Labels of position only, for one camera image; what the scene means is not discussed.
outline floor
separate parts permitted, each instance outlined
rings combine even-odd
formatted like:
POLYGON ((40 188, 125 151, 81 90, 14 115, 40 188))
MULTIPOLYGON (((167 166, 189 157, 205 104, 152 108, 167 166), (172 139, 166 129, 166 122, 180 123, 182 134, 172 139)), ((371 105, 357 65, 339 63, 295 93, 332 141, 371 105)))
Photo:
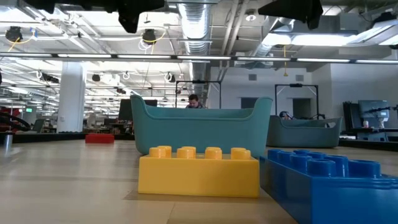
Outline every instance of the floor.
MULTIPOLYGON (((379 161, 398 175, 398 153, 317 150, 379 161)), ((1 223, 295 223, 267 194, 258 199, 139 195, 134 141, 14 144, 0 156, 1 223)))

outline red block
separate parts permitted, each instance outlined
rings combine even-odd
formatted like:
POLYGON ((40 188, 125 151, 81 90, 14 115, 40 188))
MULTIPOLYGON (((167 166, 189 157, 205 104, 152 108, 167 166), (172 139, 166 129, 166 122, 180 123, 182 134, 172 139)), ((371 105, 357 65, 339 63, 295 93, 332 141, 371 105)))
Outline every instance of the red block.
POLYGON ((103 143, 110 144, 114 143, 113 134, 87 134, 86 143, 103 143))

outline teal plastic bin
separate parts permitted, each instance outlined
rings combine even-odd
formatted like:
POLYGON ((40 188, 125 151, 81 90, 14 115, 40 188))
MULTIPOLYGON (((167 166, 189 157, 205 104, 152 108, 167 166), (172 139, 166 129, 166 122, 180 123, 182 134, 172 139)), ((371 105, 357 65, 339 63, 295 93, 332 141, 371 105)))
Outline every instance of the teal plastic bin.
POLYGON ((272 147, 336 147, 343 118, 283 120, 271 116, 267 146, 272 147))
POLYGON ((131 96, 132 117, 137 150, 148 154, 150 147, 195 146, 197 153, 206 147, 220 147, 230 153, 232 147, 245 147, 252 156, 266 149, 272 99, 259 98, 254 109, 214 110, 177 109, 148 106, 137 95, 131 96))

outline blue lego brick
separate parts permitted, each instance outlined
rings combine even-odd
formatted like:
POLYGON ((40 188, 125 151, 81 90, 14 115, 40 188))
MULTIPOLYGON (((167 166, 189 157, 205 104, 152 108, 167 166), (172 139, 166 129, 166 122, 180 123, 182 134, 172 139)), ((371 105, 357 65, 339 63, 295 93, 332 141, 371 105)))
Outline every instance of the blue lego brick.
POLYGON ((300 224, 398 223, 398 177, 378 162, 278 149, 259 162, 261 188, 300 224))

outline white column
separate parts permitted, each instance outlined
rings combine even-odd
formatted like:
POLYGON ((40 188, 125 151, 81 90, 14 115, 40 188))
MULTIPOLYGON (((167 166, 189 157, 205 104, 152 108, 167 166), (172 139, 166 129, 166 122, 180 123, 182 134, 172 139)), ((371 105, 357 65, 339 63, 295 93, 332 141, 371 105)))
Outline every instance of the white column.
POLYGON ((86 70, 80 62, 63 62, 57 132, 83 131, 86 70))

